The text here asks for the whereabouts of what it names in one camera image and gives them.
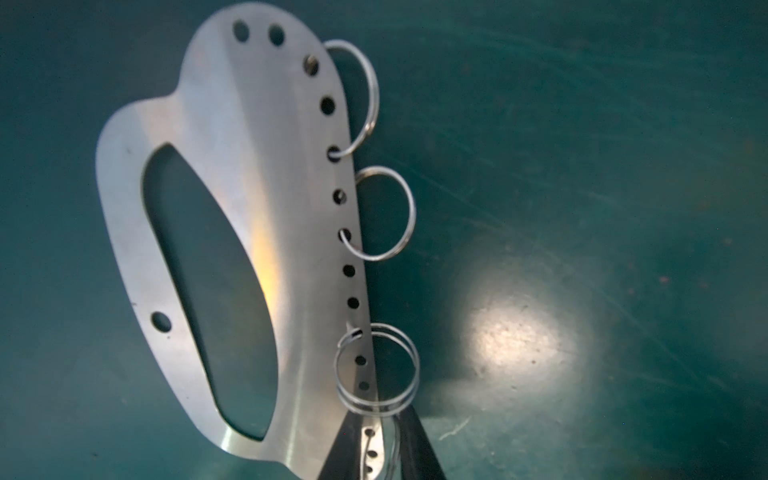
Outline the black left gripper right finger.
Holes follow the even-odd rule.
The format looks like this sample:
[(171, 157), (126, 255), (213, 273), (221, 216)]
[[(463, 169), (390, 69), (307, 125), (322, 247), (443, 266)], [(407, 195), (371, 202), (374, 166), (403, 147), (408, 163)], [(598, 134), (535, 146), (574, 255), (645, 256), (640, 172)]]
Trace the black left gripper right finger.
[(402, 480), (445, 480), (427, 433), (412, 405), (397, 415)]

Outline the silver perforated metal plate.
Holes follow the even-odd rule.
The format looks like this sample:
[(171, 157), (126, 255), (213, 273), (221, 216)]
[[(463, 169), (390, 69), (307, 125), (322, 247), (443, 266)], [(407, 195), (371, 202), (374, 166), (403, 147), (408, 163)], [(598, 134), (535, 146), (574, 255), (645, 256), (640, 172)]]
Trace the silver perforated metal plate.
[[(278, 7), (239, 3), (195, 32), (175, 90), (117, 110), (96, 149), (109, 239), (146, 342), (195, 427), (232, 455), (316, 479), (347, 409), (334, 372), (349, 326), (369, 324), (364, 268), (339, 233), (358, 233), (343, 86), (321, 40)], [(170, 146), (223, 211), (262, 288), (277, 356), (262, 440), (220, 412), (143, 199), (152, 156)]]

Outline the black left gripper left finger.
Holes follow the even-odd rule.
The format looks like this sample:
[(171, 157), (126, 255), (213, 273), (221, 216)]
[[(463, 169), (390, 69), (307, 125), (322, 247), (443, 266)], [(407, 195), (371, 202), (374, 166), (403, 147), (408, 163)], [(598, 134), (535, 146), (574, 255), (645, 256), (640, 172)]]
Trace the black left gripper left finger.
[(361, 478), (362, 436), (363, 417), (348, 412), (318, 479), (359, 480)]

